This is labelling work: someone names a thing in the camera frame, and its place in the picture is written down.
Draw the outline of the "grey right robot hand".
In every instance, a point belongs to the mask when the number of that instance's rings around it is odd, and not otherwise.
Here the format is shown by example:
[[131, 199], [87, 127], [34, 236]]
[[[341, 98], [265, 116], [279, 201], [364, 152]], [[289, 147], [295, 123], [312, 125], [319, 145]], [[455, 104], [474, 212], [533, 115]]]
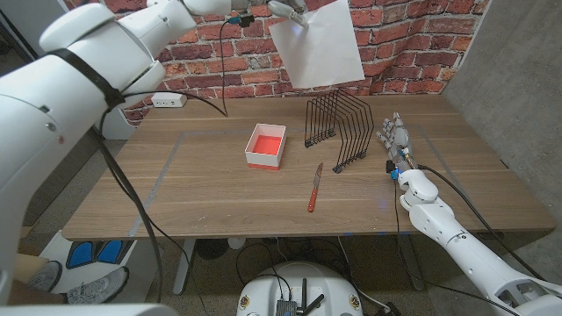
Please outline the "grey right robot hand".
[[408, 130], [398, 112], [393, 114], [392, 119], [384, 120], [382, 131], [376, 132], [376, 136], [387, 150], [388, 158], [397, 173], [417, 168]]

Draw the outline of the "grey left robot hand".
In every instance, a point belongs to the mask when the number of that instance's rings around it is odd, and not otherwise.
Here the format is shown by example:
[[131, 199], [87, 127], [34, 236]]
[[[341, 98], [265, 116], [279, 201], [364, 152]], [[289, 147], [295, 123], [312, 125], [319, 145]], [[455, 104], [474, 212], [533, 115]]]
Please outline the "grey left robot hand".
[[267, 7], [275, 16], [288, 18], [298, 25], [308, 27], [304, 16], [308, 12], [308, 8], [304, 0], [270, 0], [267, 2]]

